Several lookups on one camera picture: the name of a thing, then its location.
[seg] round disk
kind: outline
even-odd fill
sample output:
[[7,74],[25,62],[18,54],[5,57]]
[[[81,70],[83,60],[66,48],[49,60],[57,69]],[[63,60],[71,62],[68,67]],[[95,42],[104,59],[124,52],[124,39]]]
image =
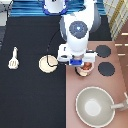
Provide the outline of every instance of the round disk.
[[109,62],[102,62],[98,66],[100,74],[103,76],[112,76],[115,72],[114,66]]
[[110,56],[111,49],[106,45],[99,45],[96,48],[96,52],[98,53],[97,55],[99,57],[106,58],[106,57]]
[[[57,65],[58,61],[54,56],[48,55],[49,65]],[[39,68],[46,73],[50,73],[56,70],[57,66],[50,67],[47,63],[47,56],[44,56],[39,61]]]

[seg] wall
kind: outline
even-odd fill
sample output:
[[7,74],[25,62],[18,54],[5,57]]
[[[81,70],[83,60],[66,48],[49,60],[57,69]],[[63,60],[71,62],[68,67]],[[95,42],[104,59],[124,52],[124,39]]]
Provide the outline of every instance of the wall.
[[121,28],[128,19],[128,0],[104,0],[106,14],[113,40],[116,40]]

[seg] ceramic bowl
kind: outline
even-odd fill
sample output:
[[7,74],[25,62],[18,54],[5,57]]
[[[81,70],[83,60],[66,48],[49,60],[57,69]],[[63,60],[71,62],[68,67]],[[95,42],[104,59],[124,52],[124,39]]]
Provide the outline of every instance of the ceramic bowl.
[[87,87],[76,98],[76,112],[80,119],[94,128],[107,126],[114,118],[112,97],[99,87]]

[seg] black burner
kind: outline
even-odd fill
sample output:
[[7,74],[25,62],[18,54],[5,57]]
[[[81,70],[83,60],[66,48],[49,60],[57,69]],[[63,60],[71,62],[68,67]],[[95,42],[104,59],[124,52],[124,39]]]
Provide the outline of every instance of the black burner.
[[106,58],[111,54],[111,49],[106,45],[99,45],[96,48],[99,57]]
[[109,62],[102,62],[98,66],[100,74],[103,76],[112,76],[115,72],[114,66]]

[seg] white robot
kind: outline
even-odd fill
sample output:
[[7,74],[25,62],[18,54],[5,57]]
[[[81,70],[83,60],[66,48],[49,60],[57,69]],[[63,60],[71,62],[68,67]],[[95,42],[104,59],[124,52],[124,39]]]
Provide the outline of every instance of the white robot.
[[63,15],[60,20],[60,32],[66,44],[59,46],[57,60],[75,67],[93,63],[97,56],[95,51],[88,50],[87,44],[89,33],[99,28],[101,18],[96,1],[85,0],[84,6],[86,9]]
[[44,13],[62,15],[67,12],[66,0],[44,0]]

